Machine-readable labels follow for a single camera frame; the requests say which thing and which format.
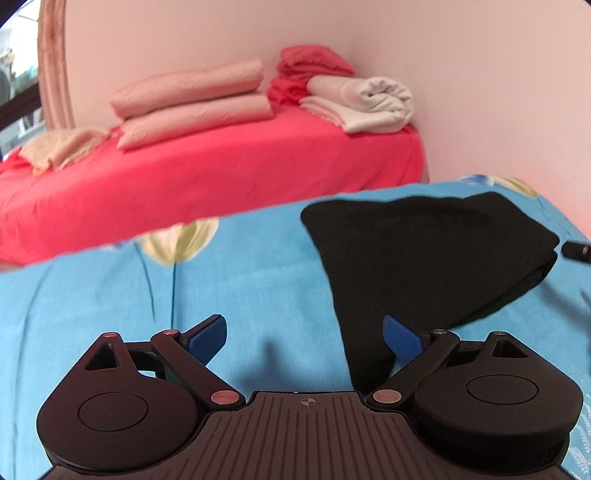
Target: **bed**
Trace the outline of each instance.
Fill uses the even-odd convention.
[[[585,240],[545,198],[498,184],[409,185],[341,196],[391,200],[489,190],[554,231],[561,243]],[[209,366],[247,397],[253,390],[351,389],[329,283],[300,222],[308,203],[224,217],[207,248],[174,268],[157,265],[130,242],[116,252],[93,249],[0,275],[2,476],[31,480],[49,467],[35,431],[37,412],[105,331],[143,341],[221,313],[228,321],[228,341]],[[473,340],[492,330],[507,331],[580,385],[585,407],[563,465],[582,480],[589,479],[591,463],[590,309],[591,267],[559,257],[538,287],[455,330]]]
[[[176,223],[413,183],[423,170],[411,127],[348,136],[297,107],[126,153],[112,138],[62,171],[0,173],[0,262],[28,265]]]

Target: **blue bedsheet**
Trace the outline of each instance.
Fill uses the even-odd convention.
[[[465,197],[489,190],[504,194],[562,241],[584,241],[547,200],[500,186],[413,185],[343,197]],[[210,245],[175,269],[160,267],[129,244],[117,252],[98,249],[0,275],[2,476],[34,480],[49,467],[35,430],[37,412],[105,331],[141,341],[221,313],[228,321],[228,342],[209,366],[246,396],[253,390],[351,389],[328,280],[300,223],[308,203],[224,218]],[[491,330],[510,332],[586,393],[564,467],[588,480],[591,267],[559,258],[537,288],[456,332],[483,340]]]

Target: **stack of pink blankets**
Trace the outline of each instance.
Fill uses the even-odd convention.
[[[274,116],[269,99],[256,90],[262,61],[207,70],[168,73],[123,87],[111,107],[123,120],[118,148],[130,150],[207,129]]]
[[[388,77],[354,78],[349,63],[328,47],[300,45],[281,52],[279,76],[268,96],[278,105],[300,105],[348,134],[394,133],[409,122],[413,96]]]

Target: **round black motor housing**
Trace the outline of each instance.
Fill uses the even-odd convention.
[[[560,464],[582,405],[569,377],[511,335],[493,332],[472,362],[419,383],[413,416],[426,443],[450,460],[511,474]]]

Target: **black gripper base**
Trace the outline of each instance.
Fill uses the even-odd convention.
[[[212,413],[182,452],[121,480],[487,480],[427,449],[400,413],[368,409],[355,392],[256,394]],[[559,467],[505,480],[568,480]],[[43,480],[104,480],[63,467]]]

